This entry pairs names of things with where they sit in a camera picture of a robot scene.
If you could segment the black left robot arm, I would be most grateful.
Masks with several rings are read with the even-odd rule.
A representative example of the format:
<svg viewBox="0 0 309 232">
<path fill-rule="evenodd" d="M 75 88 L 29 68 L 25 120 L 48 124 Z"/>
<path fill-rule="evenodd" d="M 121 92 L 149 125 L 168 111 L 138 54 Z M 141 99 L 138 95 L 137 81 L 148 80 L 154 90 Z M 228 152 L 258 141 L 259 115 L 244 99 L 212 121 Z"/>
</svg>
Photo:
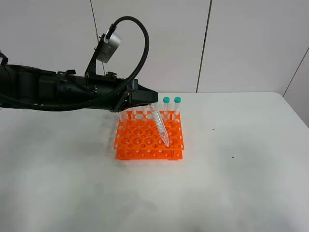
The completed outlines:
<svg viewBox="0 0 309 232">
<path fill-rule="evenodd" d="M 74 70 L 47 71 L 8 64 L 4 54 L 0 64 L 0 105 L 2 108 L 63 112 L 102 109 L 111 112 L 146 106 L 158 101 L 158 93 L 141 86 L 137 79 L 126 82 L 116 73 L 98 75 Z"/>
</svg>

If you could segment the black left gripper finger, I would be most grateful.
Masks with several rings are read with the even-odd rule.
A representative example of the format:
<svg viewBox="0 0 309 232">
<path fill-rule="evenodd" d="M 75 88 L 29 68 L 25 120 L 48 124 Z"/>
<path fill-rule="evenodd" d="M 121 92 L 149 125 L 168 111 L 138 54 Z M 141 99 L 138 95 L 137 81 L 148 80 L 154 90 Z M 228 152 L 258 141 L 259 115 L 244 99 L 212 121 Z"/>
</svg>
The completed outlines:
<svg viewBox="0 0 309 232">
<path fill-rule="evenodd" d="M 138 83 L 137 79 L 131 81 L 126 87 L 128 93 L 126 102 L 127 108 L 145 106 L 158 102 L 158 93 L 154 90 L 143 87 Z"/>
</svg>

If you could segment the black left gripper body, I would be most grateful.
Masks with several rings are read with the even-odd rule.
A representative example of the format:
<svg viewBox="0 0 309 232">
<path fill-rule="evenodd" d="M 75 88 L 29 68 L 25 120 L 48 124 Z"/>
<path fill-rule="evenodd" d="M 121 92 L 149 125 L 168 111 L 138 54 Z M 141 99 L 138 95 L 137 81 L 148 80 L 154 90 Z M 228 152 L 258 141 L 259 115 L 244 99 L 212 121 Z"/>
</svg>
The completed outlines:
<svg viewBox="0 0 309 232">
<path fill-rule="evenodd" d="M 86 73 L 77 76 L 75 70 L 58 71 L 60 86 L 56 88 L 59 97 L 59 111 L 73 111 L 84 108 L 122 111 L 119 105 L 126 101 L 132 91 L 132 77 L 119 79 L 116 73 L 107 75 Z"/>
</svg>

